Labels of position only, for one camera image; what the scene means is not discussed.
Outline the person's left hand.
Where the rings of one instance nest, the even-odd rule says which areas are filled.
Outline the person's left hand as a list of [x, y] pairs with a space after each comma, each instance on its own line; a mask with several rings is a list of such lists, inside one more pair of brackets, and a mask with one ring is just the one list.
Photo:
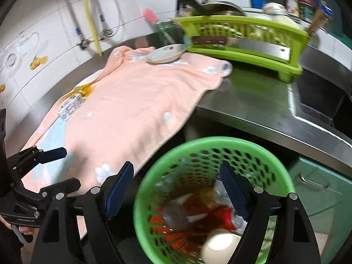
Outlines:
[[[0, 216], [0, 220], [1, 222], [8, 228], [8, 229], [12, 229], [11, 224], [9, 224], [8, 222], [5, 221], [5, 219]], [[18, 230], [21, 234], [24, 235], [33, 235], [35, 232], [35, 228], [31, 228], [31, 227], [24, 227], [24, 226], [19, 226]]]

